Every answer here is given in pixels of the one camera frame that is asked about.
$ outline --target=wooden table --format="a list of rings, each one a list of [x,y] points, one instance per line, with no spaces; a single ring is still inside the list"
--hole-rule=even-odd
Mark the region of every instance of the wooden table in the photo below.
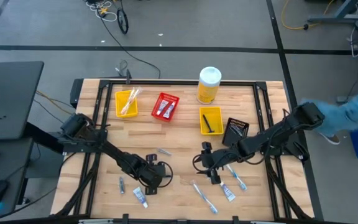
[[[274,122],[283,118],[282,108],[288,109],[287,98],[282,82],[266,82]],[[76,112],[90,118],[93,115],[98,79],[86,79],[78,102]],[[103,154],[98,172],[98,180],[93,201],[91,217],[121,218],[128,213],[129,218],[144,219],[192,219],[192,220],[232,220],[237,215],[240,220],[273,220],[269,187],[265,166],[252,166],[247,163],[235,163],[232,167],[246,183],[248,189],[242,192],[236,179],[228,170],[219,171],[222,180],[234,192],[236,198],[228,202],[219,185],[211,185],[205,175],[196,174],[191,160],[200,153],[203,141],[211,142],[213,149],[220,149],[222,135],[204,136],[200,133],[199,107],[196,86],[194,85],[142,85],[143,92],[138,97],[139,114],[133,118],[116,117],[114,93],[130,90],[132,85],[114,85],[108,116],[108,141],[119,149],[136,153],[143,158],[156,153],[157,147],[170,151],[173,155],[158,154],[159,161],[169,163],[174,171],[172,183],[158,190],[157,195],[147,196],[148,208],[141,205],[132,190],[140,184],[122,173],[116,162]],[[152,117],[151,111],[160,92],[180,97],[175,115],[170,123]],[[265,128],[268,128],[263,98],[260,95],[264,113]],[[101,105],[104,105],[104,93]],[[220,106],[224,126],[229,117],[250,124],[249,136],[257,134],[259,125],[255,109],[255,99],[251,87],[220,86],[218,95],[211,106]],[[83,163],[83,154],[73,156],[64,165],[58,181],[58,188],[53,201],[51,213],[59,211],[78,186]],[[256,155],[252,160],[259,160]],[[301,162],[293,156],[282,156],[282,166],[288,191],[296,202],[310,216],[313,216],[310,196],[306,185],[305,173]],[[124,177],[126,193],[119,193],[119,177]],[[195,180],[201,190],[218,209],[218,214],[211,213],[206,202],[196,193],[190,184]],[[281,196],[277,198],[280,215],[284,217]],[[85,210],[87,193],[83,197],[82,213]]]

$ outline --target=concrete floor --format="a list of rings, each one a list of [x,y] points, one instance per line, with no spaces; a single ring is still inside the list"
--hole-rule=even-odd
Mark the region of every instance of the concrete floor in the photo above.
[[[333,12],[340,5],[335,2]],[[308,31],[288,30],[281,25],[284,0],[272,0],[284,49],[349,50],[351,25],[324,24]],[[134,47],[236,47],[277,49],[266,1],[259,0],[124,0],[130,20],[127,35],[117,24],[107,23],[124,46]],[[326,3],[290,1],[289,26],[302,26],[308,14],[322,13]],[[10,0],[0,16],[0,45],[10,46],[117,46],[80,0]],[[197,79],[208,65],[218,67],[226,80],[285,80],[276,53],[247,52],[132,52],[158,66],[162,78]],[[295,96],[334,102],[347,95],[358,73],[358,58],[350,55],[286,55]],[[68,102],[75,78],[116,76],[114,67],[129,62],[134,78],[156,78],[156,71],[130,58],[123,51],[0,50],[0,62],[45,62],[38,89]],[[60,119],[67,115],[40,101]],[[60,123],[34,104],[29,121],[45,131],[58,131]],[[342,143],[328,144],[306,133],[311,165],[323,217],[327,221],[358,223],[358,159],[347,132]],[[57,178],[31,179],[26,191],[38,198],[55,187]],[[53,194],[6,220],[45,217]]]

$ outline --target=blue jeans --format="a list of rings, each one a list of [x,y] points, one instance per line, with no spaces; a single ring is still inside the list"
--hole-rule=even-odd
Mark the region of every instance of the blue jeans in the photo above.
[[[314,103],[322,114],[325,115],[323,124],[314,130],[332,137],[340,130],[358,129],[358,94],[341,106],[330,105],[319,100],[303,99],[301,103]]]

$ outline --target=black metal frame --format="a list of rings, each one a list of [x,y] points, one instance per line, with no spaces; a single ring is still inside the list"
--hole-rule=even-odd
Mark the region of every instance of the black metal frame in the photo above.
[[[95,107],[94,107],[94,112],[93,112],[93,121],[96,124],[98,114],[99,114],[100,101],[101,101],[101,97],[103,94],[103,89],[105,87],[107,87],[108,90],[107,90],[107,95],[106,95],[106,102],[104,105],[101,129],[106,128],[106,122],[107,122],[107,118],[108,118],[108,109],[109,109],[113,85],[125,85],[126,83],[127,82],[125,79],[112,79],[112,80],[100,79],[98,95],[96,97],[96,102],[95,102]],[[131,80],[131,85],[197,85],[197,84],[198,84],[198,80]],[[222,86],[249,86],[249,87],[252,87],[253,92],[254,92],[255,106],[256,106],[256,112],[257,112],[257,117],[258,117],[259,129],[260,129],[260,131],[264,131],[265,130],[264,118],[263,118],[262,109],[261,109],[261,105],[260,105],[260,98],[259,98],[259,90],[261,90],[263,97],[264,97],[268,124],[269,124],[269,126],[273,125],[273,117],[272,117],[272,112],[271,112],[271,108],[270,108],[269,94],[267,93],[266,82],[222,81],[221,85]],[[94,162],[99,163],[100,157],[101,157],[100,153],[96,153]],[[80,183],[83,181],[83,179],[88,171],[89,158],[90,158],[90,153],[87,152],[85,155],[85,158],[84,158],[84,164],[83,164],[83,168],[81,171]],[[277,166],[277,174],[278,174],[280,180],[282,181],[283,185],[285,185],[284,173],[283,173],[280,157],[277,156],[275,158],[275,161],[276,161],[276,166]],[[276,220],[276,219],[280,218],[280,213],[278,211],[278,203],[277,203],[277,196],[275,193],[275,186],[274,186],[273,181],[269,178],[268,175],[267,175],[267,178],[268,178],[268,186],[269,186],[269,192],[270,192],[270,200],[272,203],[273,217],[274,217],[274,220]],[[86,204],[86,213],[85,214],[89,215],[89,216],[91,215],[91,211],[92,211],[96,179],[97,179],[97,172],[96,172],[96,175],[91,180],[91,187],[89,189],[88,201]],[[290,207],[284,198],[282,198],[282,200],[284,203],[285,218],[291,218]],[[82,201],[82,199],[80,197],[75,205],[74,215],[78,215],[78,213],[80,211],[81,201]],[[132,220],[131,219],[131,222],[133,222],[133,221],[135,221],[135,222],[150,222],[152,220],[143,220],[143,219]],[[203,223],[217,223],[217,222],[233,223],[233,221],[223,222],[223,221],[214,221],[214,220],[203,220],[202,222]],[[187,223],[198,223],[198,220],[187,220]]]

